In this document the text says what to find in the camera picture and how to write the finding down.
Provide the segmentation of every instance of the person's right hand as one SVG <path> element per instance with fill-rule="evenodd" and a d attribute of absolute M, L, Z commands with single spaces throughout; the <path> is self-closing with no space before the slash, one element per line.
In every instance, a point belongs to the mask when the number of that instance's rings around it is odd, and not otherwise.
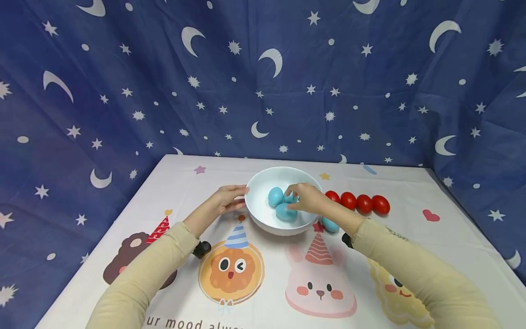
<path fill-rule="evenodd" d="M 294 197 L 299 196 L 299 202 L 287 206 L 287 209 L 290 210 L 301 210 L 323 216 L 326 208 L 332 202 L 310 183 L 292 184 L 285 191 L 285 195 L 289 196 L 290 193 L 293 193 Z"/>

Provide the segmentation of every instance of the cartoon character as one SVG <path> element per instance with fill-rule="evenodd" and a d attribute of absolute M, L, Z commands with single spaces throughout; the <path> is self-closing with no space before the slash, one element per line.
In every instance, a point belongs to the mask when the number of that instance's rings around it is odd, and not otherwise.
<path fill-rule="evenodd" d="M 165 211 L 164 220 L 159 224 L 159 226 L 157 226 L 152 234 L 148 235 L 144 232 L 134 233 L 124 239 L 119 251 L 117 252 L 117 255 L 104 269 L 102 277 L 107 284 L 112 284 L 112 282 L 122 271 L 124 271 L 124 269 L 135 259 L 135 257 L 137 257 L 138 254 L 140 254 L 144 249 L 146 249 L 150 244 L 152 244 L 170 229 L 168 216 L 171 215 L 171 213 L 171 210 Z M 176 276 L 177 270 L 170 274 L 161 289 L 168 287 L 175 280 Z"/>
<path fill-rule="evenodd" d="M 265 277 L 263 257 L 247 240 L 245 215 L 231 235 L 212 247 L 199 264 L 199 286 L 219 305 L 233 306 L 251 298 Z"/>
<path fill-rule="evenodd" d="M 313 225 L 316 236 L 305 257 L 291 246 L 288 250 L 292 271 L 285 298 L 298 312 L 317 317 L 342 318 L 352 316 L 358 307 L 354 292 L 340 267 L 343 252 L 331 256 L 321 233 L 320 222 Z"/>
<path fill-rule="evenodd" d="M 411 322 L 418 328 L 429 328 L 433 319 L 424 305 L 403 284 L 377 262 L 367 260 L 371 277 L 376 284 L 376 296 L 386 317 L 396 324 Z"/>

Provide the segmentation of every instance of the red egg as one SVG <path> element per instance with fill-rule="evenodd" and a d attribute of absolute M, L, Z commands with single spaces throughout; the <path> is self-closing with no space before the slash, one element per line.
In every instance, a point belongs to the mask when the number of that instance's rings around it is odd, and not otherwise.
<path fill-rule="evenodd" d="M 358 198 L 356 198 L 356 207 L 363 215 L 370 213 L 372 211 L 371 198 L 365 194 L 358 195 Z"/>
<path fill-rule="evenodd" d="M 345 208 L 354 210 L 356 208 L 356 197 L 351 192 L 343 192 L 341 195 L 341 205 Z"/>
<path fill-rule="evenodd" d="M 338 193 L 334 191 L 327 191 L 325 192 L 325 195 L 334 202 L 340 203 L 340 196 L 338 195 Z"/>
<path fill-rule="evenodd" d="M 381 195 L 375 195 L 372 197 L 372 207 L 375 212 L 380 216 L 385 216 L 391 211 L 391 205 L 386 198 Z"/>

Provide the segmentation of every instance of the blue fabric curtain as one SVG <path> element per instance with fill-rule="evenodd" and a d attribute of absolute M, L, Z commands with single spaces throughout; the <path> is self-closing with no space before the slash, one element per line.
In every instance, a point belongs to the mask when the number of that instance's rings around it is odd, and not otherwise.
<path fill-rule="evenodd" d="M 0 327 L 168 153 L 432 168 L 526 278 L 522 0 L 0 3 Z"/>

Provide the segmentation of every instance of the white bowl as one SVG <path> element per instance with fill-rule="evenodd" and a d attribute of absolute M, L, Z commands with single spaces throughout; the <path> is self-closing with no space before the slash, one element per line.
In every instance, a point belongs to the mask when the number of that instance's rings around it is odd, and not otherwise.
<path fill-rule="evenodd" d="M 247 184 L 250 192 L 245 195 L 245 202 L 250 216 L 259 227 L 271 234 L 290 236 L 305 232 L 318 219 L 316 214 L 298 211 L 294 222 L 284 222 L 276 216 L 276 209 L 269 206 L 268 192 L 273 187 L 280 187 L 285 192 L 289 185 L 297 183 L 310 183 L 322 191 L 312 176 L 291 167 L 268 168 L 250 179 Z"/>

